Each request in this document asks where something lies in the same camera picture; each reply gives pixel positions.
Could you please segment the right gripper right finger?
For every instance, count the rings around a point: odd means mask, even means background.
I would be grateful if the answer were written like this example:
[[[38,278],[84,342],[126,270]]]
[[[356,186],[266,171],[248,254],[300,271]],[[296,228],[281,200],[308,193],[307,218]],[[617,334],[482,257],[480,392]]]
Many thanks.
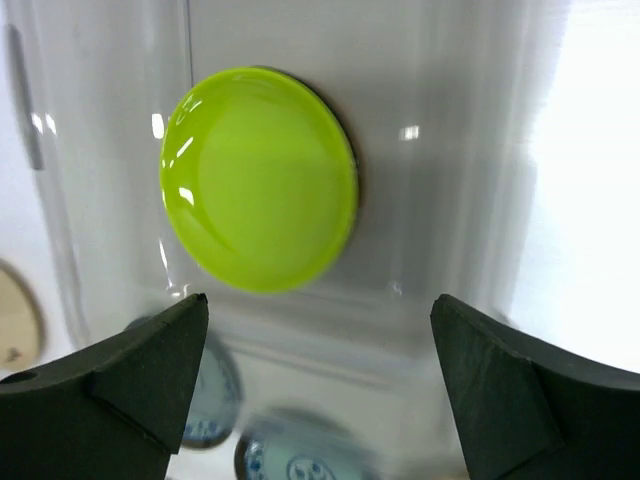
[[[472,479],[636,479],[639,376],[441,295],[438,359]]]

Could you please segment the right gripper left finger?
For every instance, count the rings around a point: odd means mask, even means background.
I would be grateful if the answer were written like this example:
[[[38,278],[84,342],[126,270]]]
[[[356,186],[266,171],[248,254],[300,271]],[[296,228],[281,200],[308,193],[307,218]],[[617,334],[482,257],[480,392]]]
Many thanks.
[[[1,382],[4,479],[162,479],[208,328],[193,294],[135,328]]]

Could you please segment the lime green plate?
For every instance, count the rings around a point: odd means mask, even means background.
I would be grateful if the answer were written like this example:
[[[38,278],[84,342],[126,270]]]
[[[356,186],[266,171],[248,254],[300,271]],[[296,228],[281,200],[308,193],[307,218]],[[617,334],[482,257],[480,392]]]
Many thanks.
[[[214,278],[299,288],[338,259],[359,208],[356,154],[331,105],[264,66],[221,70],[171,114],[158,161],[169,223]]]

